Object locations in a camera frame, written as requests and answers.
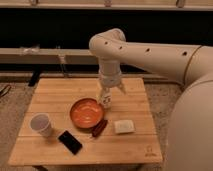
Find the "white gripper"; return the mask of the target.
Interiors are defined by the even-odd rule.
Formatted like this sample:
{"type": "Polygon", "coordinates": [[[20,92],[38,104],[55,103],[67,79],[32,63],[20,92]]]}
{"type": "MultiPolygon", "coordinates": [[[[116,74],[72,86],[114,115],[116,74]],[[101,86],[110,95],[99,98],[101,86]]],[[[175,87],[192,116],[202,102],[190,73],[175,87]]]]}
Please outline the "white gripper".
{"type": "Polygon", "coordinates": [[[112,75],[106,75],[103,74],[102,72],[99,72],[99,82],[103,87],[106,87],[102,88],[100,91],[99,103],[105,109],[109,108],[111,105],[111,94],[109,88],[117,86],[122,93],[126,94],[125,86],[123,83],[121,83],[121,79],[122,79],[121,72],[112,75]]]}

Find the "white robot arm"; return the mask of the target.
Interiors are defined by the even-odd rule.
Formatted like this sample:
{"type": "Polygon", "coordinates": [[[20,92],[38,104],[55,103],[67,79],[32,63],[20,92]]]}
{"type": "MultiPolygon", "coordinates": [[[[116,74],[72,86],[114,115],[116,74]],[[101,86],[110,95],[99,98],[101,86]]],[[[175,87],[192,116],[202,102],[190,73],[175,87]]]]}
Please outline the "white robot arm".
{"type": "Polygon", "coordinates": [[[103,92],[121,87],[127,63],[186,87],[171,114],[163,171],[213,171],[213,47],[132,43],[120,29],[94,35],[103,92]]]}

